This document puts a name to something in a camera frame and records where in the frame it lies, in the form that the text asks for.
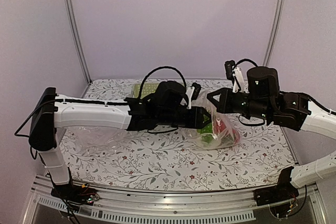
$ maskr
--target green vegetable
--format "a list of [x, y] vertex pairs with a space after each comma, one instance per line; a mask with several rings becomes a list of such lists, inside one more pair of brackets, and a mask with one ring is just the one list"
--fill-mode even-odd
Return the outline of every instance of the green vegetable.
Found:
[[203, 133], [212, 133], [212, 123], [207, 124], [205, 127], [203, 127], [202, 129], [197, 129], [197, 132], [199, 134], [203, 134]]

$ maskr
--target clear plastic bag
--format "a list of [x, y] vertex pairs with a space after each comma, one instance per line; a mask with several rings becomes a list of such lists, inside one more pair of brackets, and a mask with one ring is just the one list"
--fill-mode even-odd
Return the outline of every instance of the clear plastic bag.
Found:
[[216, 112], [216, 108], [206, 98], [208, 93], [209, 91], [201, 92], [192, 105], [206, 108], [211, 114], [212, 122], [200, 130], [183, 129], [182, 134], [194, 139], [198, 147], [206, 150], [231, 147], [240, 140], [240, 133], [226, 115]]
[[74, 133], [76, 152], [93, 154], [101, 151], [117, 151], [117, 141], [123, 140], [126, 130], [98, 126], [74, 126], [67, 130]]

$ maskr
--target wire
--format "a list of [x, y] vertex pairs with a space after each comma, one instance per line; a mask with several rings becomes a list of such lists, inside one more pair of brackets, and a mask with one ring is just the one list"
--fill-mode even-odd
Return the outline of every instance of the wire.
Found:
[[14, 136], [19, 136], [19, 137], [27, 137], [29, 138], [29, 135], [24, 135], [24, 134], [19, 134], [21, 129], [27, 124], [29, 119], [39, 110], [41, 109], [44, 105], [53, 103], [53, 102], [77, 102], [77, 103], [85, 103], [85, 104], [102, 104], [102, 105], [129, 105], [127, 102], [104, 102], [104, 101], [97, 101], [97, 100], [78, 100], [78, 99], [55, 99], [55, 100], [50, 100], [44, 103], [41, 103], [39, 106], [37, 106], [32, 113], [26, 118], [26, 120], [21, 124], [21, 126], [15, 131]]
[[235, 69], [235, 67], [237, 67], [239, 64], [241, 64], [241, 63], [243, 63], [243, 62], [250, 62], [250, 63], [252, 63], [255, 67], [258, 66], [254, 61], [252, 61], [252, 60], [250, 60], [250, 59], [242, 59], [242, 60], [239, 60], [239, 61], [233, 66], [233, 69]]
[[275, 97], [270, 97], [270, 102], [272, 105], [272, 108], [275, 112], [277, 112], [279, 115], [283, 115], [283, 113], [279, 110], [279, 108], [277, 107], [276, 101], [275, 101]]
[[71, 219], [71, 217], [70, 217], [68, 220], [70, 220], [72, 224], [76, 224], [76, 223]]
[[[271, 212], [271, 214], [278, 220], [280, 219], [286, 219], [288, 217], [291, 217], [291, 216], [294, 216], [294, 215], [297, 215], [303, 208], [304, 208], [304, 205], [306, 204], [306, 201], [307, 201], [307, 186], [305, 185], [305, 193], [304, 193], [304, 200], [303, 200], [303, 203], [301, 205], [301, 207], [294, 213], [294, 214], [291, 214], [291, 215], [287, 215], [286, 217], [282, 217], [282, 218], [278, 218], [276, 217], [272, 211], [271, 211], [271, 207], [269, 207], [269, 211]], [[293, 198], [294, 198], [294, 202], [298, 202], [297, 198], [295, 197], [295, 195], [291, 195]]]
[[143, 86], [144, 86], [144, 84], [145, 84], [147, 78], [148, 78], [152, 73], [154, 73], [154, 72], [156, 72], [156, 71], [158, 71], [158, 70], [161, 70], [161, 69], [172, 69], [172, 70], [174, 70], [175, 72], [177, 72], [177, 73], [180, 75], [180, 77], [181, 77], [181, 79], [182, 79], [182, 81], [183, 81], [183, 85], [184, 85], [184, 87], [187, 88], [187, 83], [185, 82], [185, 79], [184, 79], [182, 73], [181, 73], [179, 70], [177, 70], [177, 69], [174, 68], [174, 67], [170, 67], [170, 66], [162, 66], [162, 67], [158, 67], [158, 68], [153, 69], [152, 71], [150, 71], [150, 72], [145, 76], [145, 78], [143, 78], [142, 83], [141, 83], [141, 85], [140, 85], [139, 95], [138, 95], [138, 97], [137, 97], [138, 100], [141, 99], [141, 94], [142, 94]]
[[29, 121], [29, 119], [35, 114], [36, 111], [38, 111], [39, 109], [41, 109], [44, 105], [52, 103], [52, 102], [62, 102], [62, 99], [55, 99], [55, 100], [51, 100], [51, 101], [47, 101], [44, 103], [41, 103], [39, 106], [37, 106], [32, 113], [26, 118], [26, 120], [21, 124], [21, 126], [15, 131], [14, 136], [19, 136], [19, 137], [27, 137], [29, 138], [28, 135], [22, 135], [19, 134], [19, 132], [21, 131], [21, 129], [27, 124], [27, 122]]
[[63, 201], [63, 203], [67, 206], [68, 215], [70, 215], [70, 213], [72, 214], [72, 216], [69, 218], [69, 220], [71, 220], [71, 218], [73, 217], [73, 218], [76, 220], [77, 224], [80, 224], [80, 222], [79, 222], [79, 220], [77, 219], [75, 213], [73, 212], [73, 209], [72, 209], [72, 207], [70, 206], [70, 204], [69, 204], [66, 200], [64, 200], [64, 199], [61, 197], [60, 193], [57, 191], [57, 189], [56, 189], [56, 185], [55, 185], [54, 181], [52, 180], [51, 175], [50, 175], [50, 180], [51, 180], [51, 183], [53, 184], [52, 186], [53, 186], [53, 188], [55, 189], [55, 192], [57, 193], [58, 197], [59, 197], [59, 198]]
[[327, 109], [326, 107], [324, 107], [321, 103], [319, 103], [314, 97], [306, 94], [306, 93], [302, 93], [302, 92], [296, 92], [297, 94], [302, 94], [307, 96], [312, 102], [314, 102], [319, 108], [323, 109], [324, 111], [327, 111], [328, 113], [332, 114], [332, 115], [336, 115], [336, 112], [330, 109]]
[[155, 131], [149, 131], [149, 130], [147, 130], [147, 132], [149, 133], [149, 134], [161, 134], [161, 133], [169, 133], [169, 132], [173, 132], [173, 131], [176, 131], [176, 130], [178, 130], [179, 129], [179, 127], [176, 127], [176, 128], [173, 128], [173, 129], [171, 129], [171, 130], [167, 130], [167, 131], [158, 131], [158, 132], [155, 132]]
[[33, 160], [36, 160], [37, 158], [37, 150], [35, 150], [35, 155], [33, 154], [33, 148], [30, 147], [30, 155], [32, 156]]
[[237, 77], [236, 76], [233, 76], [233, 78], [235, 79], [235, 82], [237, 83], [237, 85], [238, 85], [238, 92], [241, 92], [241, 86], [240, 86], [240, 84], [239, 84], [239, 82], [238, 82], [238, 80], [237, 80]]
[[253, 127], [253, 126], [263, 126], [265, 124], [265, 119], [263, 119], [262, 123], [251, 123], [251, 124], [248, 124], [248, 123], [243, 123], [241, 120], [240, 120], [240, 117], [241, 115], [239, 115], [238, 117], [238, 120], [239, 122], [244, 125], [244, 126], [250, 126], [250, 127]]
[[307, 186], [305, 185], [305, 193], [304, 193], [304, 200], [303, 200], [303, 203], [301, 205], [301, 207], [292, 215], [289, 215], [288, 217], [291, 217], [291, 216], [294, 216], [294, 215], [297, 215], [304, 207], [306, 201], [307, 201]]

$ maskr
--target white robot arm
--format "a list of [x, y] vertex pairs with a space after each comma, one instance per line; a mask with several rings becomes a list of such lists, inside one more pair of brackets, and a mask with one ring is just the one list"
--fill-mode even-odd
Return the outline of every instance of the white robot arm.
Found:
[[[332, 115], [314, 102], [308, 102], [311, 114], [305, 119], [301, 130], [319, 133], [336, 139], [336, 116]], [[311, 184], [319, 179], [324, 179], [336, 174], [336, 151], [306, 165], [295, 166], [291, 172], [291, 184], [295, 188]]]
[[116, 101], [78, 99], [57, 94], [47, 88], [31, 117], [29, 144], [38, 151], [48, 169], [54, 186], [52, 195], [78, 204], [91, 204], [92, 188], [73, 185], [71, 173], [64, 162], [56, 137], [56, 129], [69, 126], [107, 126], [127, 131], [152, 130], [157, 125], [202, 129], [211, 122], [203, 107], [191, 106], [201, 86], [190, 88], [175, 81], [160, 82], [155, 93], [147, 97], [125, 98]]
[[[238, 64], [248, 61], [255, 67], [247, 71], [248, 93], [242, 87]], [[233, 89], [221, 88], [207, 95], [219, 113], [239, 113], [296, 131], [315, 132], [336, 139], [336, 112], [328, 110], [304, 93], [282, 92], [273, 68], [258, 67], [249, 59], [225, 62], [226, 77]], [[281, 171], [278, 185], [255, 190], [258, 205], [270, 204], [298, 196], [297, 188], [336, 174], [336, 152], [306, 165]]]
[[[296, 131], [316, 132], [336, 139], [336, 113], [327, 110], [312, 97], [279, 91], [275, 69], [254, 67], [247, 72], [249, 93], [244, 92], [243, 76], [234, 61], [225, 63], [227, 78], [233, 89], [222, 88], [207, 98], [219, 113], [239, 113], [246, 118], [261, 118], [270, 124]], [[94, 189], [72, 184], [71, 173], [55, 140], [55, 130], [68, 126], [108, 126], [128, 131], [152, 130], [157, 125], [201, 129], [211, 121], [202, 107], [191, 106], [200, 87], [186, 90], [174, 81], [161, 82], [154, 94], [144, 99], [126, 98], [95, 101], [57, 95], [47, 88], [32, 113], [29, 143], [36, 149], [48, 169], [54, 185], [53, 196], [80, 204], [91, 204]], [[257, 204], [269, 204], [298, 196], [297, 188], [336, 174], [336, 152], [302, 166], [281, 171], [278, 185], [255, 191]]]

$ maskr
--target leaf pattern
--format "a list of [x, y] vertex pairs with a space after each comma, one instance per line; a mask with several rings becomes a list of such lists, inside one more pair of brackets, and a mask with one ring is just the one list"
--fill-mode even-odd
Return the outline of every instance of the leaf pattern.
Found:
[[[231, 87], [226, 80], [189, 80], [188, 85], [194, 81], [207, 90]], [[135, 83], [141, 80], [96, 80], [85, 98], [129, 97]], [[201, 150], [181, 135], [181, 129], [166, 134], [131, 132], [117, 143], [117, 151], [106, 148], [88, 154], [76, 151], [76, 136], [67, 131], [60, 148], [74, 179], [84, 182], [151, 190], [227, 190], [276, 183], [281, 169], [294, 164], [281, 129], [246, 127], [236, 114], [227, 116], [242, 139], [224, 149]]]

